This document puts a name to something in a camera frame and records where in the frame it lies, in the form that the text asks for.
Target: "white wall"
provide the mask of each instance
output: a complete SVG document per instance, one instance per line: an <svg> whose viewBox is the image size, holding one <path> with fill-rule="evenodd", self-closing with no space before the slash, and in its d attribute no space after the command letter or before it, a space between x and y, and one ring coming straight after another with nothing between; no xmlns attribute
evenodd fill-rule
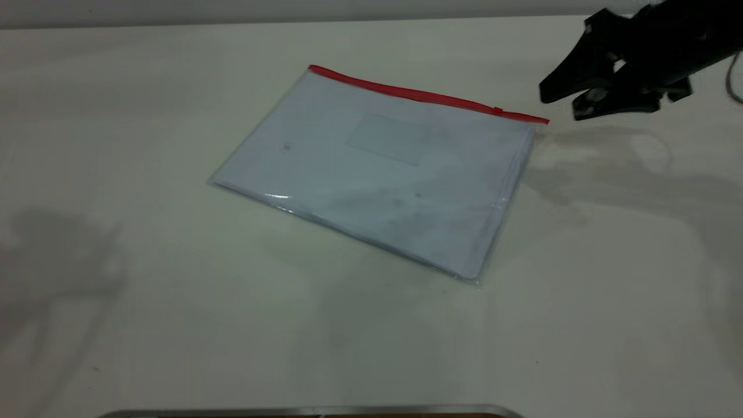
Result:
<svg viewBox="0 0 743 418"><path fill-rule="evenodd" d="M0 28L633 12L647 0L0 0Z"/></svg>

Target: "table surface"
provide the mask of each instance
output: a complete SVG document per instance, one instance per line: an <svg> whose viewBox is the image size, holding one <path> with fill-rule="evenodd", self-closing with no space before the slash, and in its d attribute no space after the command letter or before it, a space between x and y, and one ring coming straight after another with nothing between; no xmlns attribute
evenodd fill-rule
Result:
<svg viewBox="0 0 743 418"><path fill-rule="evenodd" d="M743 414L729 61L653 115L539 81L578 16L0 36L0 415ZM308 64L552 120L481 287L207 185Z"/></svg>

